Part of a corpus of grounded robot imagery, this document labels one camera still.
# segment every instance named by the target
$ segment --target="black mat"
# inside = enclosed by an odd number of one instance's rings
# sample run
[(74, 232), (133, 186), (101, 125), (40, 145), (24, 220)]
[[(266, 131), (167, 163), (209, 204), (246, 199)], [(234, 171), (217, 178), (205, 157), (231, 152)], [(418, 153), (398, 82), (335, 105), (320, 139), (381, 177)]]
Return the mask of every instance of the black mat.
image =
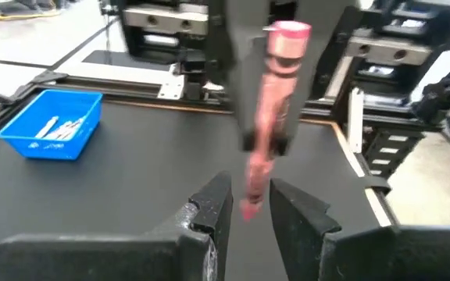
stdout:
[(111, 66), (124, 66), (150, 70), (170, 70), (170, 66), (159, 65), (149, 62), (139, 62), (130, 57), (126, 52), (111, 52), (104, 50), (93, 51), (83, 62), (98, 63)]
[[(227, 280), (285, 281), (268, 210), (242, 222), (245, 154), (231, 116), (104, 104), (77, 162), (25, 160), (0, 140), (0, 240), (18, 233), (142, 233), (220, 170), (233, 175)], [(302, 124), (275, 176), (331, 204), (346, 233), (377, 226), (330, 126)]]

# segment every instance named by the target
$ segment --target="gray floor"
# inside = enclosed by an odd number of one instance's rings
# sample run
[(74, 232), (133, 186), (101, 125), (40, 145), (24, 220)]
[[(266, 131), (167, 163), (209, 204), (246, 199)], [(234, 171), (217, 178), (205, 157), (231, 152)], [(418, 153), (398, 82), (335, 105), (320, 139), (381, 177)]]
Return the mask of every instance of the gray floor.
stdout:
[(51, 66), (104, 25), (96, 0), (57, 17), (0, 22), (0, 60)]
[[(51, 65), (102, 24), (95, 0), (84, 0), (69, 13), (53, 20), (0, 23), (0, 59)], [(74, 26), (75, 31), (65, 32), (65, 26)], [(102, 76), (107, 75), (106, 71), (115, 73), (100, 69), (98, 65), (81, 62), (91, 51), (105, 49), (105, 42), (106, 35), (100, 34), (84, 50), (59, 67), (58, 71), (79, 76), (87, 76), (88, 73)], [(125, 50), (117, 25), (110, 29), (110, 49), (118, 52)], [(41, 71), (15, 67), (12, 69), (11, 66), (0, 65), (0, 81), (1, 77), (5, 78), (5, 83), (0, 82), (1, 92), (11, 94), (19, 84), (25, 84), (34, 73)], [(443, 55), (443, 59), (432, 68), (422, 84), (437, 82), (449, 71), (450, 52)], [(121, 73), (118, 78), (136, 80), (138, 77), (139, 73), (130, 71)], [(393, 175), (390, 183), (394, 190), (388, 200), (401, 222), (450, 225), (450, 145), (439, 134), (429, 133)]]

